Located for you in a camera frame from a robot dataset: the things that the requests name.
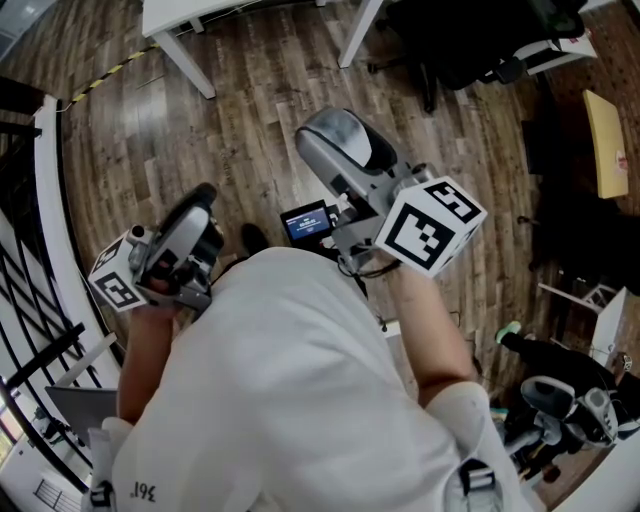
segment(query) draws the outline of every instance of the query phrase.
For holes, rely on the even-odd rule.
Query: white shirt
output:
[[[421,409],[334,263],[268,249],[213,294],[138,424],[103,426],[118,511],[439,511],[467,457],[493,469],[504,510],[529,510],[482,387]]]

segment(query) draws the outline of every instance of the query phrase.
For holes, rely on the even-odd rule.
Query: small display screen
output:
[[[324,208],[303,213],[287,219],[287,229],[293,240],[304,238],[331,228],[331,223]]]

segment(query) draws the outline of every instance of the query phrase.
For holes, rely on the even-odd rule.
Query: yellow and black tape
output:
[[[61,112],[64,112],[66,110],[68,110],[71,106],[75,105],[76,103],[78,103],[79,101],[82,101],[84,98],[86,98],[86,96],[93,91],[96,87],[98,87],[100,84],[102,84],[107,78],[109,78],[111,75],[116,74],[118,71],[120,71],[123,67],[125,67],[129,62],[131,62],[132,60],[136,60],[139,59],[140,57],[142,57],[145,53],[150,52],[151,50],[154,50],[155,48],[158,48],[160,45],[155,43],[152,44],[151,46],[147,46],[146,48],[144,48],[143,50],[140,50],[136,53],[132,53],[131,55],[129,55],[126,59],[124,59],[123,61],[119,62],[118,64],[116,64],[115,66],[113,66],[109,71],[107,71],[104,75],[102,75],[100,78],[98,78],[97,80],[93,81],[91,83],[91,85],[89,85],[89,87],[87,87],[84,91],[82,91],[80,94],[78,94],[75,98],[73,98],[71,100],[71,102],[67,105],[67,107],[62,110]]]

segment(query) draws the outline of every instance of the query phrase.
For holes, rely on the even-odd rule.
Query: white sleeve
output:
[[[93,475],[89,492],[82,496],[82,512],[113,512],[116,510],[112,485],[112,468],[133,426],[119,418],[107,418],[102,428],[90,428]]]
[[[426,411],[453,434],[463,461],[477,459],[493,470],[502,490],[503,510],[531,510],[491,419],[489,396],[482,386],[475,382],[453,384],[436,395]]]

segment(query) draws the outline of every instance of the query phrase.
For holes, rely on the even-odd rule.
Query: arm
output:
[[[141,307],[131,314],[127,354],[118,385],[118,417],[135,425],[160,385],[171,352],[172,310]]]
[[[433,279],[402,265],[389,288],[424,407],[447,386],[474,378],[471,355]]]

